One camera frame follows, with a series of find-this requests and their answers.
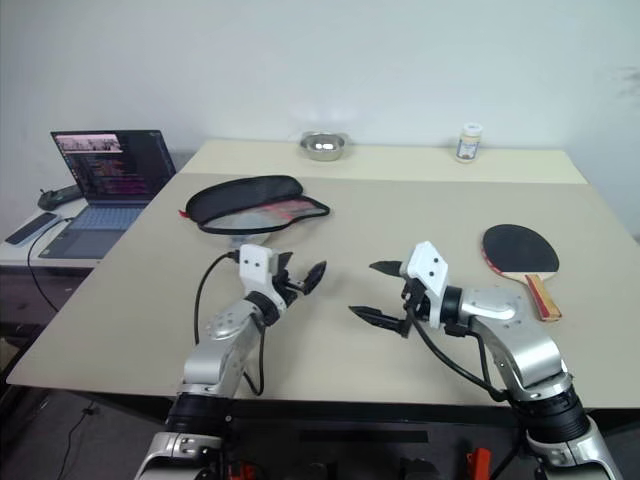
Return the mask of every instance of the white wall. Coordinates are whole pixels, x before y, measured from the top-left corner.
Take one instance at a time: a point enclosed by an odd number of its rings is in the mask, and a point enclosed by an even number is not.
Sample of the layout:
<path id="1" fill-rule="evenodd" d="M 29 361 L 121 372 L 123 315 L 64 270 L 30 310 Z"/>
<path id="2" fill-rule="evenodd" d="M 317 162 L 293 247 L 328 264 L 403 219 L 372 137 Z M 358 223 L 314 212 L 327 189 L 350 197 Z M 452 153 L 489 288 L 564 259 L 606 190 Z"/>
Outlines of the white wall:
<path id="1" fill-rule="evenodd" d="M 0 234 L 72 182 L 48 132 L 550 147 L 640 234 L 638 0 L 0 0 Z"/>

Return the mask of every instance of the laptop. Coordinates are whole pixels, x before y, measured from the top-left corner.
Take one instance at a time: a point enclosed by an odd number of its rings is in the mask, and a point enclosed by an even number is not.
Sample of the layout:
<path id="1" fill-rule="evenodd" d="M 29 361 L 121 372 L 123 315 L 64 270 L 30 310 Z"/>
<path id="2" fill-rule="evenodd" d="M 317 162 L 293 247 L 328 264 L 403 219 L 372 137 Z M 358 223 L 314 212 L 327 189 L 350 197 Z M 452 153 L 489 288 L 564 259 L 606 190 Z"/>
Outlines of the laptop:
<path id="1" fill-rule="evenodd" d="M 103 258 L 175 175 L 159 130 L 51 132 L 89 204 L 42 258 Z"/>

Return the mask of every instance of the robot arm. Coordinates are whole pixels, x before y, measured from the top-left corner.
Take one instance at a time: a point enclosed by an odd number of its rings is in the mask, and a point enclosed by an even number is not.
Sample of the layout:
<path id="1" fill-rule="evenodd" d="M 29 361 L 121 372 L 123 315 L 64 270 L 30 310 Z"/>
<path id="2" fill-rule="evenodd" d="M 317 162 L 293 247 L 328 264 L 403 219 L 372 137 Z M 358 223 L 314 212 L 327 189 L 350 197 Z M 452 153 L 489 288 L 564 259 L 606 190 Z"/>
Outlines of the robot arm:
<path id="1" fill-rule="evenodd" d="M 429 242 L 417 245 L 405 262 L 377 262 L 371 267 L 405 280 L 407 316 L 399 320 L 370 307 L 351 307 L 354 313 L 405 337 L 414 325 L 425 342 L 430 340 L 420 326 L 423 321 L 434 329 L 444 326 L 448 335 L 480 338 L 507 388 L 498 394 L 487 390 L 494 399 L 509 401 L 526 429 L 529 447 L 545 467 L 598 464 L 611 480 L 622 478 L 598 427 L 582 408 L 557 345 L 529 316 L 518 294 L 449 286 L 448 265 Z M 464 375 L 486 386 L 487 379 L 466 371 Z"/>
<path id="2" fill-rule="evenodd" d="M 304 281 L 289 277 L 292 254 L 243 245 L 231 255 L 240 265 L 245 297 L 206 325 L 184 367 L 184 377 L 166 421 L 155 435 L 136 479 L 208 479 L 225 476 L 223 441 L 231 401 L 250 352 L 296 300 L 318 285 L 326 262 Z"/>

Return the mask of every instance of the laptop screen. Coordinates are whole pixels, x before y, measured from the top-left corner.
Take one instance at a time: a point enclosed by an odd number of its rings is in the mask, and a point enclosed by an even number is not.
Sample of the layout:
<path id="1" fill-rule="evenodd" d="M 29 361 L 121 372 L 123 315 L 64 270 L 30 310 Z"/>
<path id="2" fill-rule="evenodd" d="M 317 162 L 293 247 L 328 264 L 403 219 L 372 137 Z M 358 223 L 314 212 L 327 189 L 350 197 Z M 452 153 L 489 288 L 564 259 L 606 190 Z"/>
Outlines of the laptop screen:
<path id="1" fill-rule="evenodd" d="M 51 136 L 90 203 L 150 201 L 176 173 L 158 130 Z"/>

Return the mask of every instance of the black rubber paddle face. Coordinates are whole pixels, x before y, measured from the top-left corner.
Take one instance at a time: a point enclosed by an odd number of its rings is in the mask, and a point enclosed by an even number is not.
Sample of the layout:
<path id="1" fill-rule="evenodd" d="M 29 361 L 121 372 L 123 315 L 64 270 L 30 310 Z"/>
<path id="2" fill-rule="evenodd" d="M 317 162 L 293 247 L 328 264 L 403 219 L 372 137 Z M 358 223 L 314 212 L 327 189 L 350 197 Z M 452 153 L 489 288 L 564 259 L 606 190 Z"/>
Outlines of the black rubber paddle face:
<path id="1" fill-rule="evenodd" d="M 482 238 L 484 255 L 499 272 L 557 272 L 553 247 L 537 232 L 520 225 L 496 225 Z"/>

